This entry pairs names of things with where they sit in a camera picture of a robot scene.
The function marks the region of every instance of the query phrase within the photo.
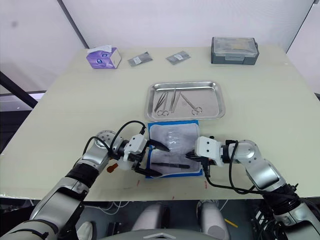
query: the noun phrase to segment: black cable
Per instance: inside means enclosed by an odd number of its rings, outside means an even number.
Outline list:
[[[259,239],[260,239],[260,237],[261,237],[261,235],[262,235],[262,233],[263,233],[263,231],[264,231],[264,228],[265,228],[266,226],[268,226],[270,223],[274,222],[274,221],[275,221],[274,219],[273,219],[273,220],[270,220],[270,221],[267,221],[264,225],[261,226],[261,230],[259,231],[259,234],[258,234],[258,237],[256,238],[256,240],[259,240]]]
[[[210,179],[208,178],[208,176],[205,177],[206,180],[208,181],[208,183],[216,188],[221,188],[221,189],[231,189],[234,190],[233,187],[231,186],[225,186],[225,185],[218,185],[218,184],[214,184],[213,182],[210,181]],[[271,191],[263,191],[263,190],[249,190],[249,189],[243,189],[243,188],[239,188],[239,187],[235,187],[238,191],[244,191],[244,192],[248,192],[249,194],[259,194],[259,195],[273,195],[273,196],[277,196],[277,197],[282,197],[282,198],[288,198],[288,199],[298,199],[298,197],[293,196],[293,195],[287,195],[287,194],[282,194],[282,193],[277,193],[277,192],[271,192]]]
[[[280,231],[280,224],[276,224],[276,230],[274,232],[276,239],[280,239],[279,238],[279,231]]]
[[[273,223],[271,229],[270,229],[270,232],[272,233],[272,236],[276,239],[276,234],[275,234],[275,227],[276,227],[277,223]]]
[[[262,227],[262,226],[263,226],[263,228],[265,228],[265,226],[267,225],[267,223],[268,223],[268,220],[264,218],[264,219],[262,220],[262,222],[261,222],[260,227]]]
[[[121,131],[129,124],[132,124],[132,123],[137,123],[137,124],[141,124],[142,125],[142,128],[140,130],[140,134],[144,134],[145,133],[145,129],[146,129],[146,125],[141,122],[141,121],[137,121],[137,120],[132,120],[132,121],[128,121],[126,122],[119,130],[118,132],[114,135],[113,139],[112,139],[112,142],[110,144],[110,149],[109,151],[111,151],[111,154],[113,153],[113,147],[114,147],[114,143],[115,143],[115,140],[117,139],[118,135],[121,133]]]
[[[248,194],[249,191],[253,190],[255,188],[255,186],[252,186],[251,188],[249,188],[248,190],[245,190],[245,191],[240,191],[238,190],[235,185],[234,185],[234,182],[232,181],[232,164],[234,162],[234,158],[235,158],[235,154],[236,154],[236,149],[238,147],[238,144],[239,142],[238,141],[235,141],[235,145],[234,145],[234,148],[233,148],[233,151],[232,151],[232,154],[231,154],[231,158],[230,158],[230,164],[229,164],[229,182],[230,182],[230,185],[232,187],[232,189],[237,193],[237,194],[242,194],[242,195],[245,195],[245,194]]]
[[[103,141],[101,138],[99,138],[99,137],[97,137],[97,136],[92,136],[92,137],[90,137],[89,140],[86,142],[86,145],[85,145],[85,147],[84,147],[84,149],[83,149],[82,155],[86,153],[86,151],[87,151],[87,149],[88,149],[88,146],[89,146],[90,142],[92,141],[92,139],[98,140],[100,143],[103,144],[103,146],[107,149],[107,151],[110,151],[110,148],[107,146],[107,144],[105,143],[105,141]]]
[[[267,239],[270,239],[269,237],[274,237],[274,233],[272,232],[273,229],[274,229],[274,226],[276,224],[276,221],[274,222],[270,222],[266,227],[265,227],[265,232],[267,233],[267,236],[268,238]]]

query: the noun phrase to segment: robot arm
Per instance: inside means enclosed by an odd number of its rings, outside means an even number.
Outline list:
[[[262,157],[257,144],[253,141],[242,140],[236,145],[235,141],[227,140],[226,144],[222,144],[212,138],[201,136],[196,141],[193,156],[187,154],[187,157],[200,161],[205,175],[208,176],[210,174],[208,170],[209,160],[213,161],[213,165],[221,167],[224,163],[230,163],[233,152],[234,160],[245,167],[247,176],[254,186],[261,191],[266,203],[273,210],[276,221],[282,222],[285,226],[293,226],[308,221],[320,235],[319,220],[308,206],[300,200],[295,193],[295,188],[287,184],[275,166]],[[294,198],[277,194],[290,195]]]
[[[147,176],[161,175],[157,171],[140,168],[140,163],[149,145],[169,151],[167,147],[160,142],[145,139],[143,133],[134,135],[130,140],[118,136],[112,144],[115,136],[115,132],[105,130],[92,137],[91,139],[94,138],[92,147],[36,205],[30,220],[19,224],[1,239],[78,239],[75,226],[84,209],[83,200],[111,158],[116,159],[119,167],[124,170],[133,169]]]

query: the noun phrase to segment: surgical scissors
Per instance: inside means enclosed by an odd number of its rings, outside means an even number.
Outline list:
[[[201,107],[195,107],[187,98],[185,95],[183,95],[182,93],[180,94],[181,97],[186,101],[187,104],[190,105],[190,107],[192,108],[192,115],[196,116],[198,115],[199,113],[202,113],[202,108]]]

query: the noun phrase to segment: white cable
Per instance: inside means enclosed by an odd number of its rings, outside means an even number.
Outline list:
[[[116,210],[115,212],[113,212],[113,213],[107,212],[107,211],[103,210],[101,207],[98,207],[98,206],[85,206],[85,207],[86,207],[86,208],[92,208],[92,209],[99,209],[100,211],[104,212],[104,213],[107,214],[107,215],[115,215],[115,214],[118,213],[118,211],[119,211],[119,209],[120,209],[119,206],[118,206],[117,210]]]
[[[116,204],[116,202],[114,201],[113,202],[113,204],[116,206],[116,207],[120,207],[120,208],[124,208],[125,206],[127,206],[128,204],[130,203],[130,201],[128,201],[125,205],[122,205],[121,206],[121,202],[120,202],[120,204],[118,205],[118,204]]]
[[[227,199],[224,204],[222,205],[222,207],[220,208],[220,211],[225,207],[225,205],[227,204],[227,202],[229,201],[229,199]]]
[[[213,200],[213,201],[214,201],[216,207],[219,208],[219,200]]]
[[[195,206],[195,216],[198,218],[198,208],[200,207],[200,200],[196,203],[196,206]]]
[[[101,207],[101,209],[103,209],[103,210],[105,210],[105,211],[108,211],[108,210],[110,210],[113,206],[114,206],[114,201],[111,203],[111,206],[110,207],[108,207],[108,208],[102,208]]]

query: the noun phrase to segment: yellow pencil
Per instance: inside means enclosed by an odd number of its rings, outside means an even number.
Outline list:
[[[234,226],[235,228],[238,227],[238,225],[234,224],[232,221],[229,221],[228,219],[224,219],[226,223],[230,224],[231,226]]]

